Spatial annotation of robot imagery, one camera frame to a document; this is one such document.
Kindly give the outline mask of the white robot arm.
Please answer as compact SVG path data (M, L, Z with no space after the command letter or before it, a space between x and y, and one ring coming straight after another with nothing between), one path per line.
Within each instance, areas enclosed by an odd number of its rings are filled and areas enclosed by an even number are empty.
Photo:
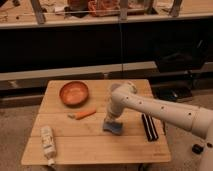
M104 128L120 134L122 124L116 119L125 108L133 109L204 139L206 144L199 171L213 169L213 110L187 104L157 100L137 95L132 82L114 83L110 87L110 98L104 119Z

